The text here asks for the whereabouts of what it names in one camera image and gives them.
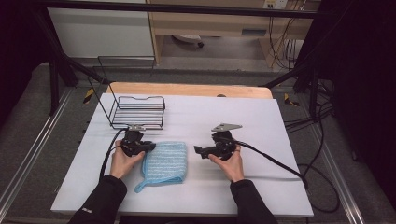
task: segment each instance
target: hand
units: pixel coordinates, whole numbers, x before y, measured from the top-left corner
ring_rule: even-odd
[[[113,153],[110,175],[121,179],[127,175],[134,166],[143,159],[145,152],[142,151],[136,156],[128,157],[120,147],[121,140],[116,141],[116,151]]]
[[[236,182],[245,179],[241,157],[241,146],[236,145],[235,152],[227,161],[222,161],[219,157],[212,154],[209,154],[208,157],[221,168],[229,180]]]

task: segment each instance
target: wire basket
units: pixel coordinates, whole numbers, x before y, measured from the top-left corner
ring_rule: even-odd
[[[113,129],[128,128],[132,125],[141,126],[146,130],[163,129],[165,100],[162,96],[137,98],[117,94],[114,92],[111,82],[126,81],[127,79],[125,77],[108,77],[105,70],[103,77],[88,77],[88,80]],[[111,93],[113,96],[114,100],[111,106],[104,105],[101,101],[101,93],[103,92]]]

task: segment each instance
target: white tabletop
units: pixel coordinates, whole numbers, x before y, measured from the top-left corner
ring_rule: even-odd
[[[230,182],[210,160],[202,160],[193,146],[213,147],[211,130],[221,123],[240,124],[233,138],[246,142],[278,161],[297,169],[276,100],[204,96],[164,96],[164,128],[143,132],[144,141],[183,141],[188,147],[188,171],[182,184],[134,187],[143,180],[140,164],[123,181],[128,193],[119,212],[129,215],[233,216],[236,204]],[[111,94],[103,94],[102,103],[110,107]],[[117,130],[110,127],[102,107],[97,106],[89,128],[78,149],[58,195],[54,212],[74,213],[85,202],[99,178],[102,162]],[[265,204],[275,216],[310,217],[311,205],[303,182],[295,175],[271,163],[260,154],[243,147],[245,176],[251,179]],[[108,174],[111,157],[107,164]]]

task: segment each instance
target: blue towel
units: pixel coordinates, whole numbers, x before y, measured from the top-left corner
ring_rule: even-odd
[[[142,191],[146,185],[182,183],[187,172],[187,147],[184,142],[159,142],[145,155],[142,163],[143,182],[134,188]]]

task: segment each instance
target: black jacket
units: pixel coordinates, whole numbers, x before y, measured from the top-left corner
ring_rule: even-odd
[[[238,224],[277,223],[251,180],[231,183],[230,188],[238,206]],[[126,192],[120,179],[105,175],[69,223],[113,224]]]

